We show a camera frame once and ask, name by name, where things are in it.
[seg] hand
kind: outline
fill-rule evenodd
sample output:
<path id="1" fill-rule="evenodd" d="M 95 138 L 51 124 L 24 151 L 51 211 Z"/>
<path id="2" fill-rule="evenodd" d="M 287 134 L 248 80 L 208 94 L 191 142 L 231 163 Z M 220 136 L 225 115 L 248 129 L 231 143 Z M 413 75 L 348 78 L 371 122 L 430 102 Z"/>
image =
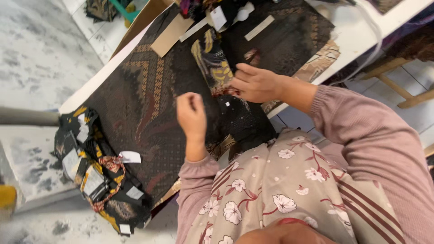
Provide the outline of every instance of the hand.
<path id="1" fill-rule="evenodd" d="M 230 85 L 241 91 L 237 97 L 249 102 L 267 102 L 282 96 L 282 76 L 245 63 L 237 64 L 238 70 Z"/>
<path id="2" fill-rule="evenodd" d="M 188 92 L 176 100 L 178 123 L 184 130 L 187 141 L 205 144 L 207 117 L 202 96 Z"/>

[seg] white flower print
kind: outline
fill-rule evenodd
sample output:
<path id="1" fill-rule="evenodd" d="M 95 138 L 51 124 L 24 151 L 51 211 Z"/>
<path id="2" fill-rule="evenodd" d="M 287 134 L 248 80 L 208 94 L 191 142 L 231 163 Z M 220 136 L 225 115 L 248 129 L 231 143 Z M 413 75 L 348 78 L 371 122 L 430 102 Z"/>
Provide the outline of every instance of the white flower print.
<path id="1" fill-rule="evenodd" d="M 211 200 L 210 200 L 210 204 L 209 204 L 209 209 L 210 210 L 208 212 L 208 216 L 209 217 L 212 217 L 213 215 L 217 216 L 218 209 L 220 208 L 220 206 L 217 205 L 217 204 L 218 204 L 217 200 L 214 200 L 213 203 L 211 203 Z"/>
<path id="2" fill-rule="evenodd" d="M 344 227 L 347 230 L 348 234 L 351 237 L 354 237 L 354 231 L 352 229 L 351 222 L 350 222 L 350 219 L 348 217 L 347 212 L 345 212 L 345 211 L 343 211 L 341 209 L 335 208 L 333 205 L 330 205 L 330 207 L 332 207 L 333 209 L 328 210 L 327 213 L 329 213 L 329 214 L 337 214 L 339 221 L 342 222 L 342 224 L 344 225 Z"/>
<path id="3" fill-rule="evenodd" d="M 304 188 L 304 187 L 301 186 L 301 185 L 299 185 L 299 186 L 300 186 L 299 189 L 296 190 L 296 192 L 297 192 L 299 195 L 307 195 L 307 194 L 309 193 L 309 188 Z"/>
<path id="4" fill-rule="evenodd" d="M 223 236 L 223 241 L 219 241 L 218 244 L 233 244 L 232 237 L 225 235 Z"/>
<path id="5" fill-rule="evenodd" d="M 241 213 L 238 210 L 238 206 L 234 201 L 229 201 L 228 203 L 226 203 L 226 206 L 223 209 L 223 216 L 227 221 L 235 225 L 238 225 L 242 220 Z"/>
<path id="6" fill-rule="evenodd" d="M 297 207 L 294 200 L 285 197 L 282 194 L 279 194 L 277 196 L 273 195 L 273 201 L 274 204 L 277 206 L 277 210 L 279 210 L 279 212 L 281 212 L 282 214 L 289 213 Z"/>
<path id="7" fill-rule="evenodd" d="M 213 234 L 213 230 L 214 228 L 208 228 L 207 231 L 205 232 L 205 236 L 204 236 L 205 244 L 211 243 L 211 235 Z"/>
<path id="8" fill-rule="evenodd" d="M 206 212 L 210 210 L 210 202 L 206 202 L 205 205 L 199 211 L 199 215 L 204 215 Z"/>
<path id="9" fill-rule="evenodd" d="M 232 187 L 235 187 L 236 191 L 242 192 L 246 189 L 246 183 L 242 179 L 234 180 L 232 182 Z"/>
<path id="10" fill-rule="evenodd" d="M 223 173 L 223 171 L 224 171 L 225 169 L 226 169 L 226 168 L 223 168 L 223 169 L 217 171 L 217 173 L 216 173 L 216 178 L 217 178 L 219 175 L 221 175 L 221 173 Z"/>
<path id="11" fill-rule="evenodd" d="M 311 143 L 306 142 L 304 145 L 313 151 L 321 152 L 321 150 L 317 146 L 315 146 Z"/>
<path id="12" fill-rule="evenodd" d="M 322 176 L 322 174 L 318 171 L 316 171 L 316 169 L 314 168 L 310 168 L 308 170 L 304 171 L 306 174 L 306 177 L 308 179 L 311 179 L 313 181 L 319 181 L 322 183 L 322 181 L 325 181 L 326 179 L 324 179 L 324 177 Z"/>
<path id="13" fill-rule="evenodd" d="M 296 154 L 295 152 L 293 152 L 293 151 L 291 151 L 291 150 L 289 150 L 289 149 L 283 149 L 283 150 L 280 150 L 280 151 L 277 153 L 277 155 L 278 155 L 279 157 L 281 157 L 281 158 L 286 158 L 286 159 L 291 158 L 291 157 L 294 156 L 295 154 Z"/>
<path id="14" fill-rule="evenodd" d="M 295 142 L 301 142 L 303 140 L 304 140 L 304 136 L 302 136 L 302 135 L 299 135 L 299 136 L 296 136 L 293 138 L 293 141 L 295 141 Z"/>
<path id="15" fill-rule="evenodd" d="M 313 228 L 318 228 L 318 223 L 311 217 L 304 218 L 304 221 Z"/>
<path id="16" fill-rule="evenodd" d="M 238 162 L 234 162 L 234 163 L 233 163 L 232 170 L 238 168 L 239 165 L 240 165 L 240 163 L 238 163 Z"/>

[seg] white cable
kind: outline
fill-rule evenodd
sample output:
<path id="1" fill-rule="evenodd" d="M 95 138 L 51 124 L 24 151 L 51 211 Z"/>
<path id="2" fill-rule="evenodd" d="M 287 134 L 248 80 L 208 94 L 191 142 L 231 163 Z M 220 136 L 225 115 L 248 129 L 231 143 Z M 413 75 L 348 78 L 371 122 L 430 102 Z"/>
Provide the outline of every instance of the white cable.
<path id="1" fill-rule="evenodd" d="M 381 45 L 383 44 L 380 26 L 378 26 L 378 24 L 372 19 L 372 17 L 368 14 L 368 12 L 366 12 L 366 9 L 362 5 L 356 4 L 355 7 L 359 10 L 360 14 L 362 14 L 362 17 L 365 19 L 366 23 L 374 32 L 375 37 L 377 38 L 377 46 L 375 47 L 374 52 L 371 53 L 371 55 L 366 59 L 366 61 L 361 66 L 359 66 L 353 73 L 351 73 L 351 75 L 347 76 L 345 79 L 341 81 L 332 82 L 329 84 L 329 86 L 348 81 L 351 77 L 353 77 L 361 69 L 363 69 L 369 62 L 371 62 L 375 58 L 375 56 L 377 56 L 377 54 L 380 52 Z"/>

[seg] cardboard box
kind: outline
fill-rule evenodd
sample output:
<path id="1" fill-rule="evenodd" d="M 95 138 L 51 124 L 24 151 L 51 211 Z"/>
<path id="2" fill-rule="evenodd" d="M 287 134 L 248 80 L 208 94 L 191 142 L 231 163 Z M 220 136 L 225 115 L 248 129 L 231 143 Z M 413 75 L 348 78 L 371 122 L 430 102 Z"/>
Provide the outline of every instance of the cardboard box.
<path id="1" fill-rule="evenodd" d="M 158 15 L 160 15 L 173 0 L 149 0 L 145 7 L 140 11 L 134 19 L 127 33 L 122 38 L 118 47 L 112 54 L 113 58 L 119 51 L 122 50 L 137 34 L 139 34 L 146 26 L 148 26 Z"/>

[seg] left hand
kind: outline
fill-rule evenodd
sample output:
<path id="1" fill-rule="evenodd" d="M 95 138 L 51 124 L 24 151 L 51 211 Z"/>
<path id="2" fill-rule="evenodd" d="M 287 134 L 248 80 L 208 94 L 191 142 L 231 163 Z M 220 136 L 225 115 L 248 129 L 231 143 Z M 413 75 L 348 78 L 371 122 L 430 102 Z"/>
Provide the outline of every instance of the left hand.
<path id="1" fill-rule="evenodd" d="M 188 92 L 177 100 L 178 123 L 184 130 L 187 141 L 205 144 L 207 117 L 202 96 Z"/>

